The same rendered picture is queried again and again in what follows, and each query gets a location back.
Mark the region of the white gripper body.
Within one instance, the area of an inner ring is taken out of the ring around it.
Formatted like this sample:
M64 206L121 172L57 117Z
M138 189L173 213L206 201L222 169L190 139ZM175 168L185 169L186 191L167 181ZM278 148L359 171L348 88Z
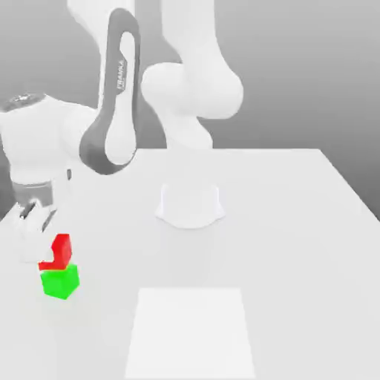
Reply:
M51 262L54 233L51 221L55 211L39 204L28 205L16 219L22 263Z

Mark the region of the small red cube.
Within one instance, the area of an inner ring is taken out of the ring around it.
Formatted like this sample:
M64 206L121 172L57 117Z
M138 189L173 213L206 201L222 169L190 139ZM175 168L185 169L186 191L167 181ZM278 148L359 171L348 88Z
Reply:
M52 245L53 260L39 262L39 270L64 270L72 256L71 239L69 234L58 234Z

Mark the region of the small green cube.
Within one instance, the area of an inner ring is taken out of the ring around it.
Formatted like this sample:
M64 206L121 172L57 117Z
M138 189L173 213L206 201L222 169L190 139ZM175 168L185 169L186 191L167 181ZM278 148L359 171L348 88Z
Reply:
M80 285L76 264L69 263L65 269L45 270L40 273L44 294L66 300Z

